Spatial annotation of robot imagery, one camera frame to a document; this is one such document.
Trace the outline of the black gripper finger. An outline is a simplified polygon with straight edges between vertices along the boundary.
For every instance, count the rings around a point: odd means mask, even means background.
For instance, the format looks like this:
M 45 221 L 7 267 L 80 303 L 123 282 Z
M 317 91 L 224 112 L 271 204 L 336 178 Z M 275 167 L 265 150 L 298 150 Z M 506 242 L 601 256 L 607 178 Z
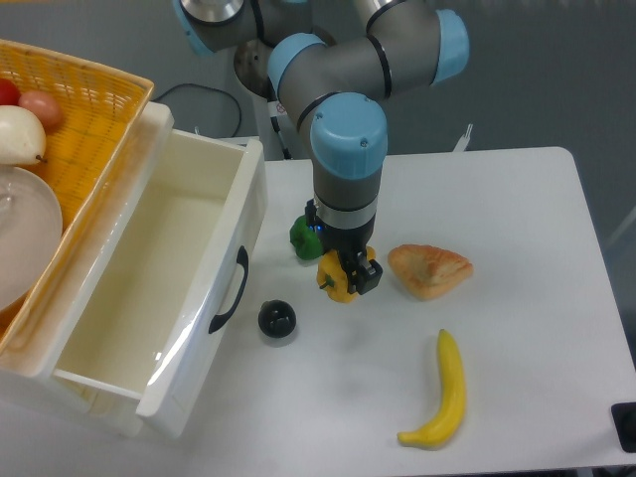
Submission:
M 373 252 L 358 252 L 347 259 L 348 292 L 366 294 L 376 288 L 382 278 L 383 269 Z

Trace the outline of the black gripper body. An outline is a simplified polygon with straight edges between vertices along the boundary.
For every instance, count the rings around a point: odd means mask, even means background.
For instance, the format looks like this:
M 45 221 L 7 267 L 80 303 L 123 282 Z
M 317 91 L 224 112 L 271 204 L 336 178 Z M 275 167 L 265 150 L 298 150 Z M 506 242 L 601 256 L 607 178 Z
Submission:
M 324 250 L 351 256 L 366 248 L 373 234 L 376 212 L 376 199 L 352 211 L 333 209 L 319 198 L 310 199 L 305 205 L 306 224 L 316 233 Z

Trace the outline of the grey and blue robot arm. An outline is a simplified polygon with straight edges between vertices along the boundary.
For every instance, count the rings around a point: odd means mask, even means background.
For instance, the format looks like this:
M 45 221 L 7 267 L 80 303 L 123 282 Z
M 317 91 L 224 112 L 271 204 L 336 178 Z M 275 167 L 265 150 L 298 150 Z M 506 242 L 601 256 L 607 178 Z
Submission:
M 381 103 L 466 68 L 463 20 L 422 1 L 359 1 L 364 34 L 331 45 L 318 35 L 307 1 L 177 1 L 173 7 L 196 50 L 250 41 L 269 48 L 268 83 L 312 161 L 307 223 L 336 254 L 349 293 L 375 288 L 383 271 L 367 245 L 389 144 Z

